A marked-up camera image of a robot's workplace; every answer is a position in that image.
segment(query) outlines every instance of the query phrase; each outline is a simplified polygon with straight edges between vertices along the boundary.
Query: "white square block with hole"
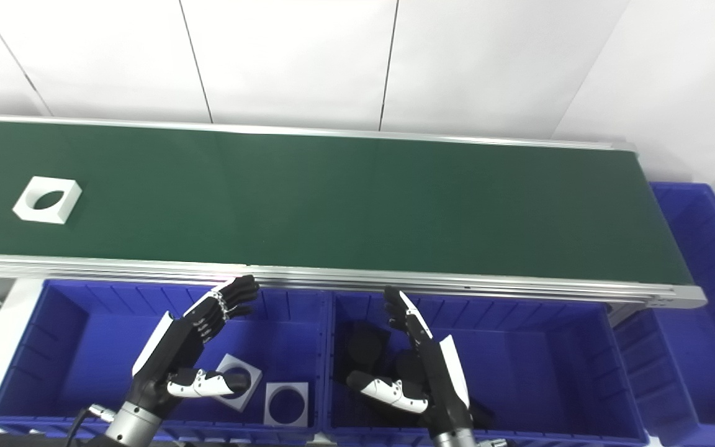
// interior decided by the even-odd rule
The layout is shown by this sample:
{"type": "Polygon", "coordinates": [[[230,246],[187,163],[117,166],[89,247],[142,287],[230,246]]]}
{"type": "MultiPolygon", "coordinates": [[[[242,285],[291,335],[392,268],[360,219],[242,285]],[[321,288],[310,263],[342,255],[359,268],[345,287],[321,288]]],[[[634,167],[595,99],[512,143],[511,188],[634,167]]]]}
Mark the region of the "white square block with hole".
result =
{"type": "Polygon", "coordinates": [[[12,212],[21,220],[45,222],[48,224],[63,224],[71,215],[76,201],[82,194],[82,189],[76,181],[50,176],[33,176],[26,184],[26,189],[18,197],[12,212]],[[46,209],[35,209],[37,201],[49,192],[62,192],[62,198],[56,204],[46,209]]]}
{"type": "Polygon", "coordinates": [[[266,384],[266,394],[264,395],[264,425],[272,425],[273,427],[278,427],[278,425],[283,425],[284,427],[307,427],[307,394],[307,382],[268,382],[266,384]],[[269,404],[278,393],[286,390],[300,394],[303,399],[303,411],[295,421],[283,423],[276,421],[272,417],[272,413],[269,411],[269,404]]]}

